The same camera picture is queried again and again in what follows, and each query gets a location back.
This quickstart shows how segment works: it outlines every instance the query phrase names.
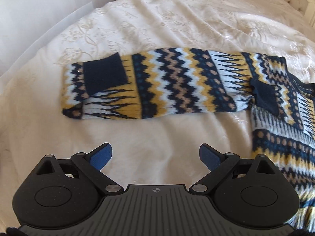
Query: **bed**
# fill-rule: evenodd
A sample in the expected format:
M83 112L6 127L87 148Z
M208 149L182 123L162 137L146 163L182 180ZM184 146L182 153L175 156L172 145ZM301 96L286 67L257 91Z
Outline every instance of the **bed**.
M123 187L189 187L208 173L198 156L202 143L250 158L248 111L120 121L67 118L59 101L62 69L115 52L189 47L285 56L291 73L315 82L314 3L290 1L117 0L55 37L0 96L0 230L18 226L12 196L45 154L68 158L109 142L113 157L102 172ZM315 230L311 223L304 227Z

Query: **cream bedspread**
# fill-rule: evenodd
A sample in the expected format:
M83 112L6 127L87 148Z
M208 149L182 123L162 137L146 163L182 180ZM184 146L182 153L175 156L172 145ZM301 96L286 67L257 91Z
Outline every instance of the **cream bedspread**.
M315 82L315 31L282 0L117 0L52 40L0 96L0 230L17 226L12 196L45 154L68 158L104 142L113 158L102 170L117 183L186 184L208 173L202 143L250 157L248 113L170 115L155 119L73 120L61 114L68 63L163 47L285 56L289 71Z

